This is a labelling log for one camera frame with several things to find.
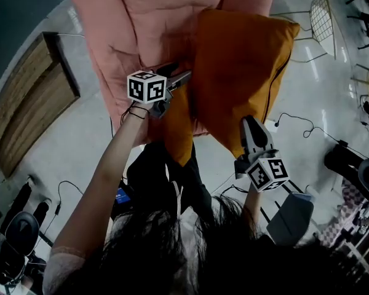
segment wire chair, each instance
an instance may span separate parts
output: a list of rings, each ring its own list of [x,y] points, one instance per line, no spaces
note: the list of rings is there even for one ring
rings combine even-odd
[[[310,23],[311,28],[309,29],[301,29],[303,31],[312,31],[312,37],[306,38],[298,38],[295,39],[296,41],[306,41],[313,39],[321,45],[321,42],[327,39],[328,37],[332,36],[333,39],[333,56],[336,60],[336,44],[335,44],[335,32],[333,29],[332,23],[332,15],[331,15],[331,8],[330,3],[328,0],[313,0],[311,4],[310,11],[299,11],[299,12],[286,12],[286,13],[279,13],[279,14],[271,14],[272,17],[282,17],[291,22],[293,19],[290,17],[285,16],[286,14],[299,14],[299,13],[308,13],[310,16]],[[323,53],[322,55],[316,56],[307,61],[300,61],[291,59],[291,61],[298,62],[298,63],[308,63],[315,59],[318,59],[322,56],[327,55],[328,52]]]

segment black bracelet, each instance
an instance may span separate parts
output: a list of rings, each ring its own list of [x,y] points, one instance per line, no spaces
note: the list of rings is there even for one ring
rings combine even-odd
[[[139,109],[143,109],[144,111],[146,111],[149,114],[149,110],[144,108],[144,107],[139,107],[139,106],[132,106],[132,108],[139,108]]]
[[[141,117],[141,116],[138,116],[138,115],[136,115],[136,114],[132,113],[131,111],[129,111],[129,114],[130,114],[130,115],[133,115],[133,116],[135,116],[135,117],[138,117],[139,119],[145,119],[145,118],[143,118],[143,117]]]

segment white tiled floor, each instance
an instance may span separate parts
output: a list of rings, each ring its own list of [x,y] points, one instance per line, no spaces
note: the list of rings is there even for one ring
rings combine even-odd
[[[335,27],[336,61],[327,55],[313,63],[298,64],[291,62],[284,75],[279,96],[269,115],[277,120],[282,112],[301,116],[322,127],[337,140],[343,139],[354,149],[368,155],[369,133],[359,122],[367,120],[359,106],[358,94],[367,93],[368,89],[350,80],[356,63],[369,66],[369,49],[356,49],[356,44],[363,42],[359,32],[352,29],[356,25],[347,20],[345,15],[357,12],[355,4],[349,7],[342,4],[344,0],[331,0],[333,11],[342,29]],[[274,0],[271,13],[294,10],[309,10],[311,0]],[[79,22],[72,10],[70,0],[63,1],[43,21],[30,36],[32,41],[42,30],[60,33],[82,34]],[[294,17],[304,28],[309,28],[309,19],[303,15]],[[81,98],[75,102],[43,134],[27,153],[19,165],[12,181],[20,187],[26,175],[38,178],[38,189],[58,202],[57,186],[62,180],[69,180],[84,190],[88,185],[97,162],[111,139],[109,116],[98,87],[97,78],[92,71],[85,40],[79,36],[61,36],[64,54],[79,84]],[[308,59],[309,52],[315,56],[323,49],[315,41],[295,43],[292,58]],[[333,141],[321,131],[315,130],[308,138],[302,137],[303,131],[309,129],[307,122],[284,116],[277,133],[273,133],[274,142],[280,149],[292,180],[305,190],[310,185],[317,192],[315,223],[322,225],[334,215],[334,206],[341,201],[340,182],[336,174],[323,165],[325,153],[333,146]],[[234,179],[233,156],[213,137],[203,136],[194,139],[200,174],[207,189],[219,194],[231,184],[248,188],[247,179]],[[139,147],[132,151],[129,162],[140,153]],[[62,190],[61,213],[52,223],[47,236],[54,240],[76,206],[80,195],[70,185],[64,184]],[[227,193],[240,201],[245,198],[235,190]],[[262,206],[271,217],[277,211],[274,201],[283,203],[287,193],[282,189],[268,192],[263,196]],[[46,228],[54,215],[55,208],[42,226]],[[264,228],[265,220],[260,227]],[[311,226],[309,235],[316,228]]]

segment wooden board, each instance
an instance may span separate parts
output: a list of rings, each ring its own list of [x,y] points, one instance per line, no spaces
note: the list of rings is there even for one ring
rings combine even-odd
[[[13,116],[0,144],[0,168],[9,177],[23,156],[77,98],[61,64],[35,86]]]
[[[59,63],[49,43],[43,34],[32,43],[11,72],[0,94],[0,142],[11,118],[29,91]]]

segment wire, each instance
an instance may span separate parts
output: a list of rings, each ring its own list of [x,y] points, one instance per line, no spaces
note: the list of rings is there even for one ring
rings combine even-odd
[[[112,118],[109,117],[109,121],[111,121],[111,135],[113,139],[113,124],[112,124]]]
[[[57,186],[57,192],[58,192],[58,194],[59,194],[59,199],[60,199],[60,200],[59,200],[59,204],[58,204],[58,205],[57,205],[57,207],[56,207],[55,215],[53,216],[52,220],[50,221],[50,223],[49,223],[48,227],[45,229],[44,235],[47,233],[47,231],[48,231],[49,227],[50,227],[50,226],[52,225],[52,223],[54,222],[54,220],[55,220],[56,216],[58,216],[58,215],[59,215],[60,208],[62,207],[62,206],[61,206],[61,205],[62,205],[62,195],[60,194],[60,185],[61,185],[61,184],[63,184],[63,183],[68,183],[68,184],[73,185],[73,186],[78,190],[78,192],[79,192],[80,194],[84,195],[84,193],[80,190],[80,188],[78,188],[78,187],[77,187],[77,185],[73,184],[71,181],[68,181],[68,180],[60,181],[60,182],[59,182],[59,185]],[[33,251],[37,248],[37,246],[38,246],[39,242],[41,241],[41,239],[42,239],[42,238],[40,238],[40,239],[38,240],[37,245],[34,247]]]
[[[48,231],[48,229],[49,229],[50,225],[53,223],[53,221],[54,221],[54,219],[56,218],[56,216],[57,216],[57,214],[55,214],[55,215],[53,216],[53,218],[52,218],[51,222],[49,223],[48,227],[46,228],[46,230],[45,230],[45,232],[44,232],[44,235],[47,233],[47,231]],[[42,239],[42,237],[40,237],[40,239],[38,240],[37,245],[34,247],[33,251],[37,248],[37,246],[38,246],[39,242],[41,241],[41,239]]]
[[[341,144],[341,142],[343,142],[342,140],[338,141],[338,140],[337,140],[337,139],[335,139],[333,136],[331,136],[329,133],[327,133],[326,131],[324,131],[322,128],[320,128],[320,127],[315,127],[315,126],[314,126],[314,124],[313,124],[313,121],[311,121],[311,120],[309,120],[309,119],[307,119],[307,118],[302,118],[302,117],[298,117],[298,116],[292,116],[292,115],[290,115],[290,114],[287,114],[286,112],[282,112],[282,113],[280,114],[279,120],[276,122],[275,127],[278,127],[278,126],[279,126],[280,119],[282,118],[282,116],[283,116],[283,115],[287,115],[288,117],[291,117],[291,118],[297,118],[297,119],[305,120],[305,121],[308,121],[308,122],[310,122],[310,123],[311,123],[312,128],[311,128],[310,130],[305,130],[305,131],[303,132],[303,137],[304,137],[305,139],[307,139],[307,138],[309,138],[309,137],[310,137],[310,135],[312,134],[312,132],[313,132],[313,130],[314,130],[314,129],[319,129],[319,130],[323,131],[327,136],[329,136],[332,140],[334,140],[335,142],[337,142],[338,144]],[[347,145],[346,147],[347,147],[348,149],[350,149],[350,150],[352,150],[352,151],[354,151],[354,152],[356,152],[356,153],[360,154],[360,155],[361,155],[361,156],[363,156],[364,158],[368,159],[368,157],[367,157],[367,156],[364,156],[361,152],[358,152],[357,150],[355,150],[355,149],[353,149],[353,148],[349,147],[348,145]]]
[[[78,192],[81,194],[81,195],[84,195],[84,193],[75,185],[73,184],[71,181],[68,181],[68,180],[63,180],[63,181],[60,181],[59,182],[59,185],[57,186],[57,192],[59,193],[59,205],[62,204],[62,196],[60,195],[60,185],[63,184],[63,183],[68,183],[68,184],[72,184],[77,190]]]
[[[129,111],[129,114],[130,114],[130,115],[133,115],[133,116],[135,116],[135,117],[138,117],[139,119],[143,119],[143,120],[145,120],[145,118],[144,118],[144,117],[138,116],[137,114],[134,114],[134,113],[133,113],[133,112],[131,112],[131,111]]]
[[[369,127],[369,124],[367,124],[365,121],[361,121],[361,124],[363,124],[365,127]]]
[[[323,131],[327,136],[329,136],[331,139],[333,139],[333,140],[335,140],[337,143],[339,143],[339,141],[338,141],[337,139],[335,139],[333,136],[329,135],[329,134],[328,134],[327,132],[325,132],[323,129],[321,129],[320,127],[315,127],[315,126],[314,126],[314,124],[313,124],[313,121],[311,121],[311,120],[309,120],[309,119],[307,119],[307,118],[302,118],[302,117],[298,117],[298,116],[291,116],[291,115],[287,114],[286,112],[283,112],[283,113],[281,113],[281,114],[280,114],[279,120],[278,120],[278,121],[277,121],[277,123],[275,124],[275,126],[276,126],[276,127],[278,127],[278,126],[279,126],[280,119],[282,118],[282,116],[283,116],[283,115],[287,115],[288,117],[291,117],[291,118],[297,118],[297,119],[305,120],[305,121],[308,121],[308,122],[310,122],[310,123],[312,124],[312,128],[311,128],[310,130],[305,130],[305,131],[303,132],[303,137],[304,137],[305,139],[307,139],[307,138],[309,138],[309,137],[310,137],[310,135],[312,134],[312,132],[313,132],[313,130],[314,130],[314,129],[320,129],[320,130],[321,130],[321,131]]]
[[[290,18],[290,17],[286,17],[284,15],[281,14],[271,14],[270,17],[281,17],[281,18],[285,18],[286,20],[290,21],[291,23],[294,24],[299,24],[298,22],[296,22],[294,19]],[[308,32],[311,31],[312,28],[310,27],[309,29],[304,29],[301,25],[300,25],[301,30],[303,30],[304,32]]]
[[[229,181],[229,179],[232,177],[232,176],[234,176],[235,175],[235,173],[233,173],[230,177],[228,177],[226,180],[224,180],[224,182],[220,185],[220,186],[218,186],[215,190],[213,190],[211,193],[210,193],[210,195],[212,195],[212,194],[214,194],[222,185],[224,185],[227,181]]]
[[[248,194],[248,191],[246,191],[246,190],[244,190],[244,189],[242,189],[242,188],[239,188],[239,187],[235,186],[234,184],[232,184],[230,187],[228,187],[226,190],[224,190],[224,191],[221,193],[221,195],[225,194],[228,190],[230,190],[230,189],[232,189],[232,188],[234,188],[234,189],[238,190],[239,192],[241,192],[241,193],[243,193],[243,194]]]
[[[140,107],[140,106],[133,106],[133,108],[138,108],[138,109],[143,109],[144,111],[146,111],[149,114],[149,109],[146,109],[144,107]]]
[[[125,116],[130,112],[130,109],[132,108],[132,106],[134,106],[134,104],[135,104],[135,101],[133,101],[133,102],[130,104],[129,108],[127,108],[127,109],[125,110],[125,112],[123,112],[122,117],[121,117],[121,125],[123,124],[124,117],[125,117]]]

